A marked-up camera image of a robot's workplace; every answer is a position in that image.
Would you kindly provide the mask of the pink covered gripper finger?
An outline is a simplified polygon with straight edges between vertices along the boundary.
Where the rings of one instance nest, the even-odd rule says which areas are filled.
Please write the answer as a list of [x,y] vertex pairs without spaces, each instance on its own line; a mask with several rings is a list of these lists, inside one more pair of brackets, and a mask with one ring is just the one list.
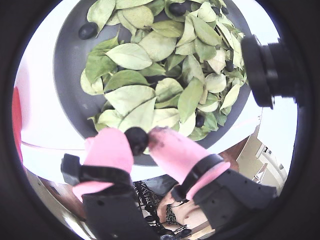
[[158,240],[135,201],[131,180],[134,157],[125,134],[105,128],[85,141],[84,163],[65,154],[64,181],[82,201],[86,222],[98,240]]
[[178,182],[172,198],[194,202],[218,232],[245,223],[278,196],[275,187],[250,180],[218,154],[170,128],[156,127],[148,135],[150,156]]

